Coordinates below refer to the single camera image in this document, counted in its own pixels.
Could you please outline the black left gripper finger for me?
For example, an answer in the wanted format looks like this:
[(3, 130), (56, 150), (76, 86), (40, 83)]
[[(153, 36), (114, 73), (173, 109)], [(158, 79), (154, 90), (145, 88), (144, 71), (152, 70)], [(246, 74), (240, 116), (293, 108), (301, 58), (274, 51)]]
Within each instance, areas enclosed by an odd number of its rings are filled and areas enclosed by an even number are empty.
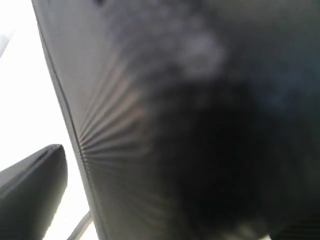
[(48, 145), (0, 172), (0, 238), (41, 240), (68, 182), (65, 150)]

